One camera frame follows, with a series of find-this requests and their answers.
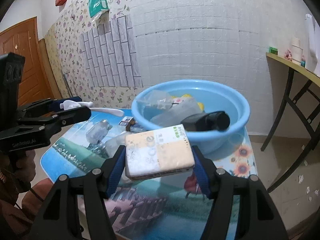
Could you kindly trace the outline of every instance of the black bottle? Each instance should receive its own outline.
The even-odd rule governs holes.
[[[230,118],[225,111],[200,113],[188,116],[181,121],[181,124],[189,132],[224,131],[230,125]]]

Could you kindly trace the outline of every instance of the gray tile wallpaper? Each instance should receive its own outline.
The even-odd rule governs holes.
[[[143,87],[130,15],[80,35],[91,87]]]

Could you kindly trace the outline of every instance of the wooden tabletop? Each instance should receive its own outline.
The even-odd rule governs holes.
[[[280,57],[278,55],[272,54],[272,53],[266,53],[266,57],[272,58],[274,60],[277,60],[285,65],[287,65],[290,68],[293,68],[294,70],[296,70],[297,72],[299,72],[300,74],[306,76],[308,79],[310,79],[313,83],[315,83],[318,87],[320,87],[320,77],[318,77],[316,74],[314,74],[313,72],[305,69],[303,66],[299,66],[295,63],[293,63],[290,60],[287,60],[283,57]]]

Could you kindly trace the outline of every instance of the white brick wall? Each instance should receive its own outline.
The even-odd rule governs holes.
[[[145,86],[182,78],[226,84],[250,103],[248,131],[269,132],[287,70],[271,78],[265,52],[273,46],[283,55],[292,36],[307,48],[302,0],[130,0],[130,8]],[[285,115],[278,135],[307,136],[290,110]]]

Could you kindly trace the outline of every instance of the floral wallpaper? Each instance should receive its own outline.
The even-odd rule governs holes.
[[[61,73],[65,73],[73,96],[84,101],[93,101],[96,107],[130,108],[131,103],[143,88],[130,87],[90,87],[81,56],[80,34],[110,19],[129,14],[128,0],[107,0],[109,12],[92,22],[88,0],[74,0],[44,37],[49,61],[61,95],[69,97],[68,89]]]

